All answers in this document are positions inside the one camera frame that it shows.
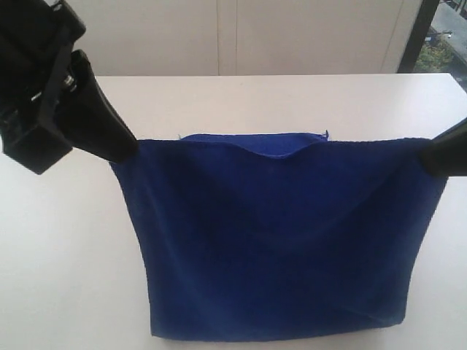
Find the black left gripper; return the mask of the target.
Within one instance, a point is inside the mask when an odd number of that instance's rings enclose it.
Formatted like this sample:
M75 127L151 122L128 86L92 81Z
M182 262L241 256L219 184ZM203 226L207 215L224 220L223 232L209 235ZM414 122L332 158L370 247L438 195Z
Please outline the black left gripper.
M2 150L35 174L72 147L113 163L138 150L87 55L72 52L85 31L67 1L1 2Z

